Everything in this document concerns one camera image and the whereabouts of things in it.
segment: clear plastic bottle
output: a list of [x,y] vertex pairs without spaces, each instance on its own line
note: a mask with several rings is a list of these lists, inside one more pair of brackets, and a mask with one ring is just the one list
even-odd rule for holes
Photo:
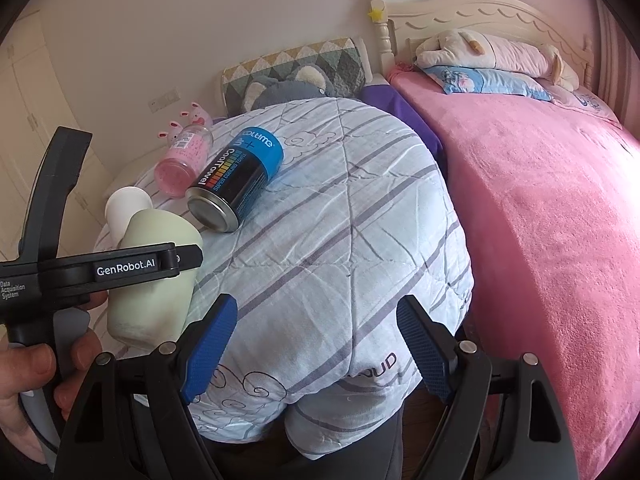
[[202,124],[185,127],[156,165],[154,178],[159,189],[172,198],[183,197],[204,170],[212,144],[211,132]]

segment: barcode label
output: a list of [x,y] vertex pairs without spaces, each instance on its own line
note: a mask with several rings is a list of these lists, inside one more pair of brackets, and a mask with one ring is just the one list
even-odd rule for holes
[[172,148],[184,150],[189,145],[191,139],[193,139],[194,136],[195,134],[192,132],[181,135],[174,140],[174,145],[172,146]]

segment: metal screw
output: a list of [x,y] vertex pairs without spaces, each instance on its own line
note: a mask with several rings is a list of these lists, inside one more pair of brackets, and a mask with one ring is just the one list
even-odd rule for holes
[[95,363],[98,366],[104,366],[109,361],[111,361],[111,354],[109,354],[109,352],[102,352],[97,358],[95,358]]
[[162,355],[171,355],[172,353],[175,352],[175,343],[173,341],[167,341],[165,343],[162,343],[158,347],[158,351]]
[[527,352],[526,354],[524,354],[522,356],[522,360],[524,362],[526,362],[526,364],[530,365],[530,366],[535,366],[538,364],[538,358],[535,354],[532,354],[530,352]]
[[478,351],[478,347],[476,346],[476,343],[474,343],[473,341],[461,341],[460,349],[465,354],[475,354]]

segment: purple fabric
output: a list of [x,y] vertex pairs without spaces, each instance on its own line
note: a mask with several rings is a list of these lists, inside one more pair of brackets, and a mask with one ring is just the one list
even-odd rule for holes
[[360,99],[369,106],[397,117],[417,133],[436,160],[442,176],[447,179],[447,157],[440,139],[395,88],[385,84],[365,86]]

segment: human hand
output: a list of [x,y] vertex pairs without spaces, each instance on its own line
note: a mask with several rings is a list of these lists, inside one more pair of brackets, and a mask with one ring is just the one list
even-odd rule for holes
[[[91,301],[82,306],[91,310],[107,300],[106,292],[91,295]],[[100,340],[92,330],[77,339],[71,348],[71,359],[76,373],[54,391],[56,404],[65,420],[71,412],[87,370],[102,351]],[[47,384],[56,372],[56,356],[45,344],[27,348],[8,349],[6,336],[0,342],[0,430],[9,442],[25,456],[44,463],[44,453],[33,430],[27,424],[18,405],[18,394],[37,390]]]

